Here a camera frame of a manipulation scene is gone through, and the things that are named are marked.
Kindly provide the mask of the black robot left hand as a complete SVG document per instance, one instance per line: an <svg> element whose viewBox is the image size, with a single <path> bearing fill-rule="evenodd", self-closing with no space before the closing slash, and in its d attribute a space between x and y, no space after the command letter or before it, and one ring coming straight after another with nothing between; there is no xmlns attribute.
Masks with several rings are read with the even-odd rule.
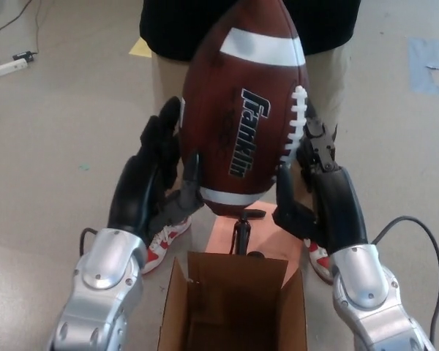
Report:
<svg viewBox="0 0 439 351"><path fill-rule="evenodd" d="M181 102L170 98L157 116L151 116L140 136L138 153L127 161L110 206L108 227L125 230L150 245L155 234L177 224L203 207L200 196L200 155L193 151L183 161L181 188L169 195L180 160Z"/></svg>

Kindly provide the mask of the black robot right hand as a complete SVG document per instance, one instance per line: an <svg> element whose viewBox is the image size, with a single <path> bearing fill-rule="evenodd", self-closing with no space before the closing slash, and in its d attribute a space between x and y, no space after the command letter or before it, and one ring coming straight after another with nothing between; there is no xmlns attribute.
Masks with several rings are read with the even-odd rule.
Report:
<svg viewBox="0 0 439 351"><path fill-rule="evenodd" d="M314 241L328 254L366 244L367 231L359 200L347 170L335 161L333 135L309 105L304 136L293 157L301 166L313 208L296 202L292 177L281 164L277 170L274 223L294 237Z"/></svg>

